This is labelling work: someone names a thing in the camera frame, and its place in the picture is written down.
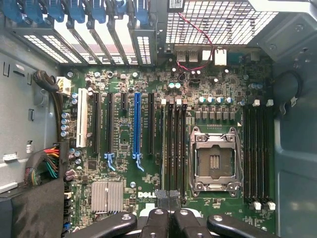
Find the motherboard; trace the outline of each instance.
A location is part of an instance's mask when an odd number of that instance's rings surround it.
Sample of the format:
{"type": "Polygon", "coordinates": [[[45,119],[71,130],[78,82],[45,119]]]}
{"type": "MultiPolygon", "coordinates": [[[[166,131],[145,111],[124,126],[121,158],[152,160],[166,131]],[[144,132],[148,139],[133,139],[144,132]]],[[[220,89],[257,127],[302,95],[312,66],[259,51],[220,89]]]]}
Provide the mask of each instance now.
{"type": "Polygon", "coordinates": [[[120,211],[140,216],[166,190],[203,218],[223,213],[275,232],[270,59],[175,65],[64,69],[71,230],[120,211]]]}

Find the cpu socket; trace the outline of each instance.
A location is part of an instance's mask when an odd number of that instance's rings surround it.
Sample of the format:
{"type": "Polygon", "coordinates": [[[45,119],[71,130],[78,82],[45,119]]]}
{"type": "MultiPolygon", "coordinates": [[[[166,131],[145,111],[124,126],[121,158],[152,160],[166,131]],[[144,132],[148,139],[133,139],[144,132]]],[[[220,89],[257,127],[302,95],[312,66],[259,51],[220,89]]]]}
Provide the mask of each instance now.
{"type": "Polygon", "coordinates": [[[194,197],[204,191],[228,191],[237,196],[241,187],[241,149],[237,130],[227,134],[203,133],[198,126],[190,135],[189,184],[194,197]]]}

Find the green circuit board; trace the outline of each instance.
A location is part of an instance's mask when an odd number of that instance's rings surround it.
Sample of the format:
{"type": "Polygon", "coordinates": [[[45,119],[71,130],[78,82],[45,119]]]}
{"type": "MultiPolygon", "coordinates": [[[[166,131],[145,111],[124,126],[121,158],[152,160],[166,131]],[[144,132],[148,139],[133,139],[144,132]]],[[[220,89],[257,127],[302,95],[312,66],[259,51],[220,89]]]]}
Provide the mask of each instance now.
{"type": "MultiPolygon", "coordinates": [[[[250,210],[244,201],[243,182],[234,196],[227,191],[206,191],[194,196],[189,183],[190,160],[190,135],[197,126],[203,133],[226,134],[231,128],[235,128],[239,136],[239,146],[243,146],[245,138],[243,131],[243,110],[239,102],[252,104],[259,99],[261,104],[270,97],[268,79],[271,78],[271,61],[269,58],[261,58],[260,61],[237,63],[228,66],[210,66],[202,69],[198,75],[191,72],[173,74],[169,63],[157,68],[139,67],[72,67],[64,70],[64,76],[69,71],[74,73],[71,78],[71,92],[78,93],[79,88],[92,87],[93,92],[100,96],[100,143],[99,153],[94,153],[91,133],[93,133],[94,100],[88,96],[87,100],[87,140],[86,147],[77,148],[82,152],[81,157],[69,160],[69,169],[76,172],[76,178],[69,184],[72,186],[72,229],[86,227],[93,222],[110,216],[118,211],[96,213],[92,210],[92,184],[97,181],[119,181],[123,186],[122,210],[133,212],[139,216],[141,210],[154,208],[157,205],[155,190],[165,189],[180,190],[179,182],[174,185],[166,183],[168,168],[167,161],[176,153],[175,133],[183,136],[184,161],[184,191],[181,191],[183,207],[196,209],[202,217],[207,218],[211,214],[227,214],[245,221],[268,232],[275,232],[275,211],[250,210]],[[250,89],[251,83],[263,85],[261,89],[250,89]],[[140,149],[142,154],[141,165],[144,171],[139,169],[136,160],[133,159],[133,146],[135,143],[134,127],[135,118],[135,93],[141,93],[141,134],[140,149]],[[107,137],[109,127],[107,115],[109,113],[109,93],[113,96],[112,120],[112,150],[114,152],[112,168],[109,167],[105,153],[107,152],[107,137]],[[153,94],[153,112],[149,107],[150,97],[153,94]],[[232,102],[226,104],[225,100],[231,98],[232,102]],[[182,127],[181,118],[175,119],[175,108],[184,109],[184,134],[178,130],[182,127]],[[169,105],[173,105],[171,114],[169,105]]],[[[69,122],[70,147],[76,147],[77,111],[76,105],[71,100],[64,101],[63,112],[70,113],[69,122]]],[[[269,195],[274,198],[274,160],[273,142],[268,145],[269,164],[269,195]]],[[[243,152],[241,152],[241,167],[243,169],[243,152]]],[[[170,181],[178,181],[177,176],[182,175],[181,168],[178,173],[170,172],[170,181]]]]}

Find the ventilation grille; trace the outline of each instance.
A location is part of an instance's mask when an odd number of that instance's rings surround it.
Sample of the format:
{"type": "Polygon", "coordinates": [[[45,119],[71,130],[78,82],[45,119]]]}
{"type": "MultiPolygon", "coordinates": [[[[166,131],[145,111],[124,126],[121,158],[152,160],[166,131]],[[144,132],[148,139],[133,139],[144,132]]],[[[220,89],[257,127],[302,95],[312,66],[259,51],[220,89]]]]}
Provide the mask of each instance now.
{"type": "Polygon", "coordinates": [[[81,63],[81,61],[54,36],[43,36],[43,37],[48,42],[50,42],[56,49],[62,52],[67,58],[69,58],[73,63],[81,63]]]}
{"type": "Polygon", "coordinates": [[[138,38],[138,44],[140,48],[140,54],[143,64],[150,64],[151,63],[151,54],[150,54],[150,44],[149,38],[147,36],[138,38]]]}
{"type": "MultiPolygon", "coordinates": [[[[217,45],[249,43],[277,14],[256,12],[248,2],[234,1],[187,1],[183,13],[217,45]]],[[[169,13],[166,43],[208,44],[208,40],[178,13],[169,13]]]]}
{"type": "Polygon", "coordinates": [[[38,39],[36,36],[30,35],[30,36],[24,36],[27,40],[29,40],[31,43],[39,47],[42,51],[53,57],[55,60],[57,60],[60,63],[68,63],[67,60],[65,60],[62,56],[60,56],[57,52],[52,50],[49,46],[47,46],[43,41],[38,39]]]}

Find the white pci slot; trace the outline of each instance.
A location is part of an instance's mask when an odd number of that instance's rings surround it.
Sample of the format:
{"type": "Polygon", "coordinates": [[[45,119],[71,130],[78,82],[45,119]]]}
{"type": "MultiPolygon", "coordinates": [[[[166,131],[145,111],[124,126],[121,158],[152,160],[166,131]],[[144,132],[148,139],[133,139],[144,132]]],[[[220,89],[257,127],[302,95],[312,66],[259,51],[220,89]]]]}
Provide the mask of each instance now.
{"type": "Polygon", "coordinates": [[[86,134],[87,134],[87,95],[88,90],[85,88],[78,89],[78,109],[77,109],[77,134],[76,134],[76,147],[86,147],[86,134]]]}

